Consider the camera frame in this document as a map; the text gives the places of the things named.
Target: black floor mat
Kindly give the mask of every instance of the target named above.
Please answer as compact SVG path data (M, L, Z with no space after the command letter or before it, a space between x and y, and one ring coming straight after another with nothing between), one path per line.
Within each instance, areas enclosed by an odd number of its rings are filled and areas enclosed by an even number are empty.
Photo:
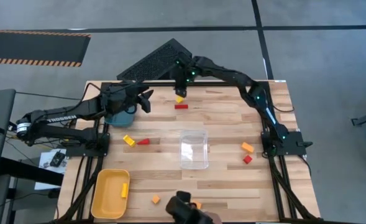
M0 30L0 63L80 67L89 34Z

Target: clear plastic container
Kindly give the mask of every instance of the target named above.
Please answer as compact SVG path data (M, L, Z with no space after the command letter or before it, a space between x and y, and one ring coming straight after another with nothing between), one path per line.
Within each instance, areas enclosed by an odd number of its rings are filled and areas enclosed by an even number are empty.
M206 169L209 166L208 133L205 130L181 132L180 166L182 169Z

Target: orange block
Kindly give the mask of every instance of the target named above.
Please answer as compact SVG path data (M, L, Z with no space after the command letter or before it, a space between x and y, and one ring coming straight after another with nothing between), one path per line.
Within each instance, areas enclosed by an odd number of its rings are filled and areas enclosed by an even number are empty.
M251 153L255 151L253 146L251 146L250 144L247 144L246 142L242 143L241 147Z
M159 201L160 201L160 198L158 197L158 195L154 195L154 196L152 197L152 202L153 202L154 204L157 204Z
M197 208L197 209L201 209L201 207L202 207L202 203L199 203L199 202L197 202L197 201L192 201L192 202L196 204L196 208Z

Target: concrete floor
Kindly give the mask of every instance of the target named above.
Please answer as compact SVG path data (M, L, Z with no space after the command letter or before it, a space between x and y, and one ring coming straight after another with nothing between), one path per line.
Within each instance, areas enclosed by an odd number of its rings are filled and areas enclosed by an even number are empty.
M366 0L257 0L264 26L366 25ZM254 26L248 0L0 0L0 29L70 29L161 26ZM266 79L256 31L92 34L80 68L0 65L0 89L80 98L86 80L113 80L174 37L252 78ZM305 140L321 215L366 223L366 30L265 31L275 79L287 80ZM12 120L70 100L17 95ZM42 149L16 146L30 157ZM4 156L23 157L5 147ZM46 222L54 206L17 213L16 223Z

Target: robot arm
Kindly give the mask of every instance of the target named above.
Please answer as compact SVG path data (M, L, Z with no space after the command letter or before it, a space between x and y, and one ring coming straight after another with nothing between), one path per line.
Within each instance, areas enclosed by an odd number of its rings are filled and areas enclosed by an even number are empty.
M105 91L90 100L79 102L75 106L57 108L52 110L35 110L27 113L17 121L17 137L29 146L33 145L38 138L60 138L74 139L82 144L96 141L98 131L96 128L84 130L62 128L49 124L69 121L72 119L96 120L103 116L112 116L121 111L127 111L134 107L137 111L137 104L149 113L150 102L153 90L141 83L122 82L111 85Z
M250 106L255 108L259 115L266 121L270 129L270 137L273 144L281 146L289 134L288 129L280 124L268 108L267 95L259 82L252 80L246 74L235 70L229 70L213 63L206 57L181 57L176 63L178 68L172 73L175 79L176 94L185 97L186 87L193 82L197 76L215 77L238 88L241 98Z

